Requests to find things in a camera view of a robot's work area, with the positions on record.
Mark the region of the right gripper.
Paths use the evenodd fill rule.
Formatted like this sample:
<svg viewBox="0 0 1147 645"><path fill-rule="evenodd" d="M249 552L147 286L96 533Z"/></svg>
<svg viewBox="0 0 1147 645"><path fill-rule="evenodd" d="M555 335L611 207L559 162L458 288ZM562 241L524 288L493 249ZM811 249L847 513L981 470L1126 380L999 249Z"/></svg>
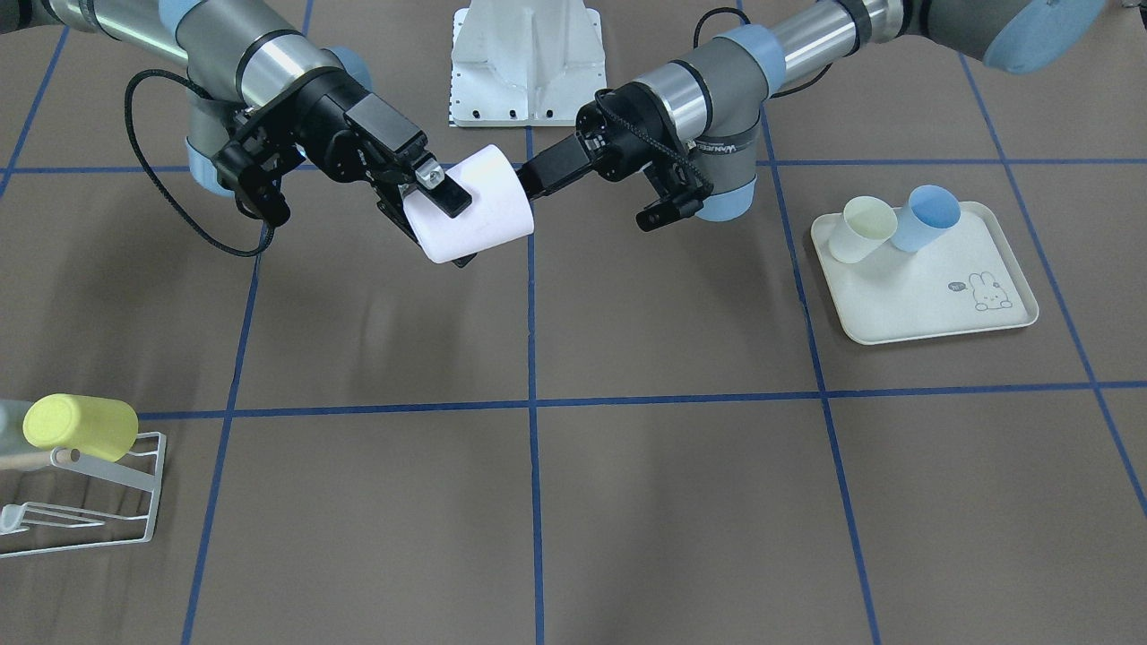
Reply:
<svg viewBox="0 0 1147 645"><path fill-rule="evenodd" d="M345 71L312 71L256 110L211 163L267 228L289 220L280 184L304 160L333 181L369 182L379 211L428 261L466 269L477 256L477 204L426 146L421 129ZM429 201L401 200L413 182Z"/></svg>

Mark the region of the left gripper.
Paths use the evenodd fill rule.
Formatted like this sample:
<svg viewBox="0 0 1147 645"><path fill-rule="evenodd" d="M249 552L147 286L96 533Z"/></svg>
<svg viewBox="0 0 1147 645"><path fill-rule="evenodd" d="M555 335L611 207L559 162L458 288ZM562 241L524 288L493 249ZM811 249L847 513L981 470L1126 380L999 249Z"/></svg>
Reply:
<svg viewBox="0 0 1147 645"><path fill-rule="evenodd" d="M596 90L576 115L574 133L528 160L516 174L530 201L596 173L618 182L643 172L657 194L635 213L643 232L700 213L713 182L688 158L668 110L643 87Z"/></svg>

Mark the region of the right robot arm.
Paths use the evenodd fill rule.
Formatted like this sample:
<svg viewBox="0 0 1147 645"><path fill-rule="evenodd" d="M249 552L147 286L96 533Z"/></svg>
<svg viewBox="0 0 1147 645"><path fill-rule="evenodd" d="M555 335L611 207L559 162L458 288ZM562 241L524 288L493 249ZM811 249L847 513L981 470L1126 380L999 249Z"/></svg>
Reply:
<svg viewBox="0 0 1147 645"><path fill-rule="evenodd" d="M473 195L427 150L427 135L373 90L356 53L319 47L263 1L3 1L3 33L69 26L126 42L184 67L148 69L127 83L124 121L140 168L172 194L141 150L134 95L149 78L184 87L185 149L196 181L263 224L255 257L290 216L284 174L311 162L333 181L364 181L406 238L418 238L404 199L426 196L455 219Z"/></svg>

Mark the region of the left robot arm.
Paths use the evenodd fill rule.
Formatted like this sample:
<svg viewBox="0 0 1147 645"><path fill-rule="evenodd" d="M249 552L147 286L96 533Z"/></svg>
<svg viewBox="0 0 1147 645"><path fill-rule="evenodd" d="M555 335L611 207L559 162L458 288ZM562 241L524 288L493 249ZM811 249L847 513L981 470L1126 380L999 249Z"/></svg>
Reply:
<svg viewBox="0 0 1147 645"><path fill-rule="evenodd" d="M1033 73L1072 47L1101 1L816 1L777 26L746 23L614 90L598 90L574 134L517 176L529 199L598 173L643 173L656 200L642 231L686 218L728 222L751 205L760 109L832 63L919 36L1007 73Z"/></svg>

